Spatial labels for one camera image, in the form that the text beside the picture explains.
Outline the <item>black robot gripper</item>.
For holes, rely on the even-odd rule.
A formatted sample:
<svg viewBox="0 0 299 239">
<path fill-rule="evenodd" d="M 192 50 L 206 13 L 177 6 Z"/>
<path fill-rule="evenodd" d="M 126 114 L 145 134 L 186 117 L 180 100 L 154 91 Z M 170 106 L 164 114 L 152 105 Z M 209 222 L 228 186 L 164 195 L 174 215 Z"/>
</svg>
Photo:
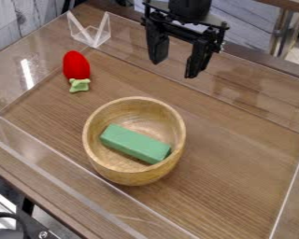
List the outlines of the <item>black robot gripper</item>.
<svg viewBox="0 0 299 239">
<path fill-rule="evenodd" d="M 206 68 L 213 52 L 220 52 L 229 25 L 209 13 L 212 0 L 144 0 L 144 18 L 158 23 L 165 32 L 184 41 L 194 41 L 186 59 L 185 78 L 194 78 Z M 149 60 L 158 64 L 165 60 L 169 37 L 154 25 L 145 26 Z"/>
</svg>

